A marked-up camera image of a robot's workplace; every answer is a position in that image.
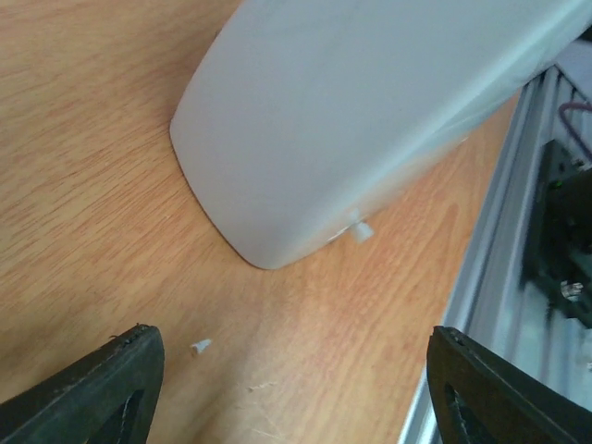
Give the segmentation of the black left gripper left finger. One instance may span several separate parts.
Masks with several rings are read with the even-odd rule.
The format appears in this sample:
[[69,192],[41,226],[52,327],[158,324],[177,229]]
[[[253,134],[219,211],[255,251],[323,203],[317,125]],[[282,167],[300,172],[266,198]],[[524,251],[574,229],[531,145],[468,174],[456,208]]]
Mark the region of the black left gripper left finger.
[[157,327],[136,325],[1,403],[3,443],[144,443],[162,388]]

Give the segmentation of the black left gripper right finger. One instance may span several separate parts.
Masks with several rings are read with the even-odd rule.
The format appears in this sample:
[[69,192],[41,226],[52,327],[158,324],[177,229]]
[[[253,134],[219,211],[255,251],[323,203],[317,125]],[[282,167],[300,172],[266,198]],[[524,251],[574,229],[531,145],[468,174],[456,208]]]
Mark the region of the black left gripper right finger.
[[589,443],[591,412],[454,327],[434,327],[426,376],[444,443]]

